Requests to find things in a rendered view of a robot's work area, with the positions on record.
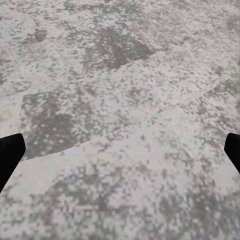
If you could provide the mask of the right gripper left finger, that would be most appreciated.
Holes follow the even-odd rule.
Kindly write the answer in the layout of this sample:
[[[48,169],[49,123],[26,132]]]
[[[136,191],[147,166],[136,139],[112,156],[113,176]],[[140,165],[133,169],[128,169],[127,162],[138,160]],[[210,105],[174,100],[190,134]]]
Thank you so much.
[[[22,133],[0,138],[0,193],[26,152]]]

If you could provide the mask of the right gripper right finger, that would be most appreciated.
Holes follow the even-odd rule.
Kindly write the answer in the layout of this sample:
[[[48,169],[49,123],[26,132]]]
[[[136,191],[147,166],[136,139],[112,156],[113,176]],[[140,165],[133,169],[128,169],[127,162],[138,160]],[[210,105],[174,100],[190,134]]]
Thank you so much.
[[[235,133],[229,133],[227,135],[224,151],[235,165],[240,173],[240,135]]]

